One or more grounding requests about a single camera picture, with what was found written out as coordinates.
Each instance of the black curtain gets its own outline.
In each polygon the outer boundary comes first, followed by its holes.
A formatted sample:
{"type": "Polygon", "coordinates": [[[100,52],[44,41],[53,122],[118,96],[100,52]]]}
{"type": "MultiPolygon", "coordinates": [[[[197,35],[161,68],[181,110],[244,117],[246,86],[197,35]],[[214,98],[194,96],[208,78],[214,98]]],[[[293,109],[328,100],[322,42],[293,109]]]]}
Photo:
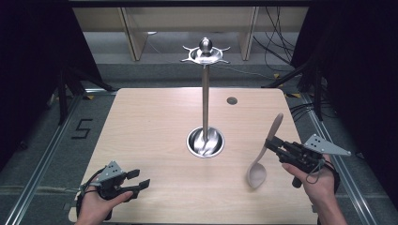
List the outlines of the black curtain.
{"type": "Polygon", "coordinates": [[[101,81],[72,9],[60,3],[0,1],[0,170],[46,109],[61,70],[101,81]]]}
{"type": "MultiPolygon", "coordinates": [[[[295,67],[313,53],[309,43],[322,37],[322,24],[334,10],[310,8],[293,56],[295,67]]],[[[320,55],[322,74],[336,112],[398,208],[398,3],[348,0],[338,10],[343,11],[340,22],[326,44],[338,41],[331,43],[333,53],[320,55]]],[[[302,85],[311,86],[313,80],[313,74],[303,74],[302,85]]]]}

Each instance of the metal pole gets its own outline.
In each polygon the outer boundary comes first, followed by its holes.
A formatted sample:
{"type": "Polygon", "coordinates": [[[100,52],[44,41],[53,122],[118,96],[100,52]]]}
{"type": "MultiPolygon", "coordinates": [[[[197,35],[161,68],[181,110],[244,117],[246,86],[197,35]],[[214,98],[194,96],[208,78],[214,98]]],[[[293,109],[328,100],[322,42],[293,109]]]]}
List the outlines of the metal pole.
{"type": "Polygon", "coordinates": [[[208,140],[208,83],[209,83],[209,65],[204,65],[202,76],[202,101],[203,101],[203,141],[206,143],[208,140]]]}

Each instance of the metal base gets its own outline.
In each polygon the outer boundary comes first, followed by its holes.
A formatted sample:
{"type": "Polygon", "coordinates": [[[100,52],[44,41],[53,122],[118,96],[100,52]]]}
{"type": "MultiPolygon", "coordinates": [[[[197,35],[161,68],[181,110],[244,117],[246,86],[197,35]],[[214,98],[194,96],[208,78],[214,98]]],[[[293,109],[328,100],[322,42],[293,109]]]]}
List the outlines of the metal base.
{"type": "Polygon", "coordinates": [[[199,158],[213,158],[223,149],[225,140],[223,135],[213,127],[207,131],[207,140],[203,137],[203,128],[199,127],[191,131],[187,138],[190,152],[199,158]]]}

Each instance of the table surface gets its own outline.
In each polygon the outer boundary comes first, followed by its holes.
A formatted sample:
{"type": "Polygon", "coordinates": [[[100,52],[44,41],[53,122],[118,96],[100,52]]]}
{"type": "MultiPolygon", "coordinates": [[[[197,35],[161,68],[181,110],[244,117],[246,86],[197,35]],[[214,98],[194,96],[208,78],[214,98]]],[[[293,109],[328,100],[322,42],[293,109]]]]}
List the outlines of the table surface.
{"type": "MultiPolygon", "coordinates": [[[[304,189],[292,187],[293,177],[271,151],[260,160],[266,182],[257,189],[247,183],[248,167],[278,113],[284,119],[276,136],[300,142],[281,90],[210,88],[209,125],[222,133],[225,146],[216,157],[199,158],[186,140],[202,126],[201,88],[121,89],[82,183],[111,160],[124,171],[141,170],[123,186],[151,179],[138,199],[114,209],[113,222],[315,224],[304,189]]],[[[74,208],[69,219],[76,219],[74,208]]]]}

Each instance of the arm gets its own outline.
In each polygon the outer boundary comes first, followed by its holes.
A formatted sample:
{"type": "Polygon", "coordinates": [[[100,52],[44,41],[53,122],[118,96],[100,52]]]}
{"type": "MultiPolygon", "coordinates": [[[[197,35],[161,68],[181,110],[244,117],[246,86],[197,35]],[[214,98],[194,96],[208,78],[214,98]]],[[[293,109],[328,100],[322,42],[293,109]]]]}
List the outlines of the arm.
{"type": "MultiPolygon", "coordinates": [[[[325,156],[325,159],[330,161],[329,156],[325,156]]],[[[291,164],[283,163],[282,166],[302,182],[305,192],[317,210],[322,225],[347,224],[334,196],[334,177],[331,171],[323,168],[316,183],[311,184],[308,181],[315,182],[317,173],[307,178],[307,173],[291,164]]]]}
{"type": "Polygon", "coordinates": [[[132,191],[128,191],[106,201],[100,197],[95,187],[90,186],[84,195],[80,215],[75,225],[101,224],[115,206],[126,201],[131,195],[132,191]]]}

